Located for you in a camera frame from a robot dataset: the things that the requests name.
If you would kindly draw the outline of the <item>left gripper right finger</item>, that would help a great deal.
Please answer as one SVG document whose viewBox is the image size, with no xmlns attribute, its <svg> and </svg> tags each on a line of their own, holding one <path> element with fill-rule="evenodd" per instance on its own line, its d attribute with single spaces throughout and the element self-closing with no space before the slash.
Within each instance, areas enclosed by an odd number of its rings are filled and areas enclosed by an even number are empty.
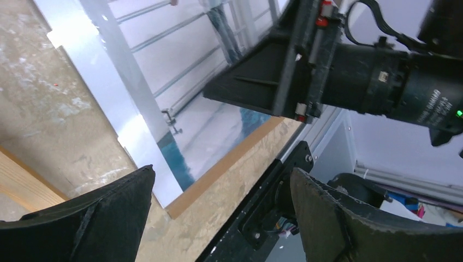
<svg viewBox="0 0 463 262">
<path fill-rule="evenodd" d="M 377 209 L 293 169 L 290 191 L 307 261 L 462 261 L 462 229 Z"/>
</svg>

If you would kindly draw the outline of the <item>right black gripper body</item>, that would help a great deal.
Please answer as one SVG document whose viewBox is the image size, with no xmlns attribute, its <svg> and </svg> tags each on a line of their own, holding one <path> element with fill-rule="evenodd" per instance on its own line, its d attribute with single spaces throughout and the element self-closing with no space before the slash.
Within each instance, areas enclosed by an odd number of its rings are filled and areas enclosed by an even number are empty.
<svg viewBox="0 0 463 262">
<path fill-rule="evenodd" d="M 271 37 L 286 40 L 271 113 L 311 123 L 323 112 L 322 96 L 344 15 L 334 1 L 289 1 Z"/>
</svg>

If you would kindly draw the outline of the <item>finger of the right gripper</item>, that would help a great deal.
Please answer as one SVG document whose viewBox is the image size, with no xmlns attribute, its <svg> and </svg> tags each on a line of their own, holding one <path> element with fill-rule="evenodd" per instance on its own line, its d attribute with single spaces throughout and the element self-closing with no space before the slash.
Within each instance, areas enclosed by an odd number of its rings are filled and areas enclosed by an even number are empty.
<svg viewBox="0 0 463 262">
<path fill-rule="evenodd" d="M 275 116 L 288 44 L 289 33 L 270 31 L 241 60 L 208 81 L 203 96 Z"/>
</svg>

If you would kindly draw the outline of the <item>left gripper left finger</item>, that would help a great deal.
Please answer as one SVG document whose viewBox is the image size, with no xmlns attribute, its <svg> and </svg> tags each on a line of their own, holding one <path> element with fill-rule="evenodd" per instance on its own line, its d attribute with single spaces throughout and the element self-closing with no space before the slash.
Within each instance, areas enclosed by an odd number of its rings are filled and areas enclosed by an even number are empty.
<svg viewBox="0 0 463 262">
<path fill-rule="evenodd" d="M 1 261 L 134 261 L 154 182 L 147 165 L 18 221 L 1 222 Z"/>
</svg>

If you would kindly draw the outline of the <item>orange wooden picture frame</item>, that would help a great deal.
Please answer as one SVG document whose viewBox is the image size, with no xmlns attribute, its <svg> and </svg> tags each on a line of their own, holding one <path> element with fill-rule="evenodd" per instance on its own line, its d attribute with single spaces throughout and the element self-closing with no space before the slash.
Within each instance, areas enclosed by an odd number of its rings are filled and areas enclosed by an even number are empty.
<svg viewBox="0 0 463 262">
<path fill-rule="evenodd" d="M 1 193 L 31 212 L 69 200 L 64 193 L 3 147 Z"/>
</svg>

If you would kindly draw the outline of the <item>photo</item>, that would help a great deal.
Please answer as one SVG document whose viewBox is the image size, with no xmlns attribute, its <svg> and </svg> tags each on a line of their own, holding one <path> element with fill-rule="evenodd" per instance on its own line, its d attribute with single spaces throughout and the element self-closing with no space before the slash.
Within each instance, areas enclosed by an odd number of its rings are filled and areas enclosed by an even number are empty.
<svg viewBox="0 0 463 262">
<path fill-rule="evenodd" d="M 118 141 L 157 169 L 153 192 L 184 213 L 261 141 L 289 140 L 293 121 L 205 99 L 202 88 L 245 54 L 286 1 L 37 1 L 49 39 L 71 57 Z"/>
</svg>

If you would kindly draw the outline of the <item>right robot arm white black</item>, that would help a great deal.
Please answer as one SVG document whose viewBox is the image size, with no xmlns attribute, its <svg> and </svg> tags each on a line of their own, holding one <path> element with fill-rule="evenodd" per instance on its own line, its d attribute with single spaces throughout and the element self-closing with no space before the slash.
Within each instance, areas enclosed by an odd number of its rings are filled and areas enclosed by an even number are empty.
<svg viewBox="0 0 463 262">
<path fill-rule="evenodd" d="M 350 5 L 290 1 L 268 34 L 207 82 L 207 99 L 310 124 L 324 105 L 428 127 L 432 146 L 462 133 L 462 1 L 432 1 L 417 39 L 393 30 L 356 41 Z"/>
</svg>

